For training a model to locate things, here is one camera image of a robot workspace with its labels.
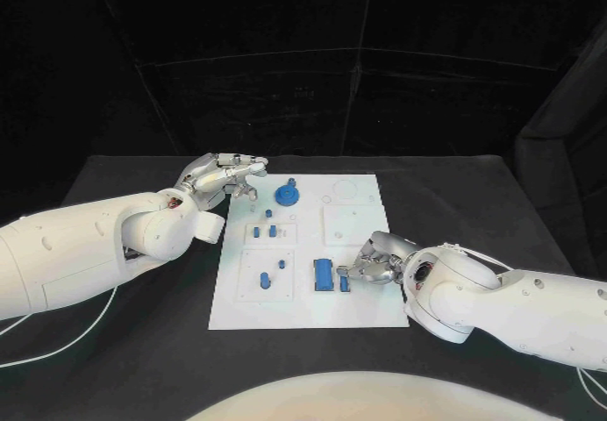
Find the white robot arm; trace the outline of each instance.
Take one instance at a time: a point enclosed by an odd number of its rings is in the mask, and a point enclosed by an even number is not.
[[[607,285],[526,270],[496,275],[467,252],[375,232],[337,274],[399,283],[406,315],[441,339],[461,343],[477,327],[520,353],[607,371]]]
[[[0,228],[0,320],[79,303],[177,259],[192,239],[216,243],[226,194],[257,190],[265,158],[207,153],[171,189],[49,210]]]

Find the white board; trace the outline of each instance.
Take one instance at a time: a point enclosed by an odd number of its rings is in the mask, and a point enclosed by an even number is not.
[[[274,191],[290,177],[300,200],[281,206]],[[267,175],[251,183],[258,201],[231,200],[209,329],[406,327],[393,283],[350,282],[344,293],[333,271],[334,291],[314,291],[314,259],[330,259],[333,270],[352,265],[370,233],[388,232],[375,176]],[[261,288],[261,272],[269,276],[268,289]]]

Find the black tablecloth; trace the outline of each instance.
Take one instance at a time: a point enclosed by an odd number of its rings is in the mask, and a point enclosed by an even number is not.
[[[170,187],[192,159],[91,157],[65,205]],[[427,246],[457,242],[513,267],[571,272],[496,156],[282,156],[271,158],[269,172],[375,173],[391,232]],[[223,216],[228,202],[213,210]],[[340,370],[435,377],[551,415],[603,416],[574,369],[513,352],[479,330],[463,345],[415,323],[408,329],[209,331],[219,257],[220,243],[195,240],[176,261],[118,288],[105,318],[72,348],[0,370],[1,419],[182,420],[254,386]],[[107,300],[108,293],[30,317],[1,338],[1,361],[65,345]]]

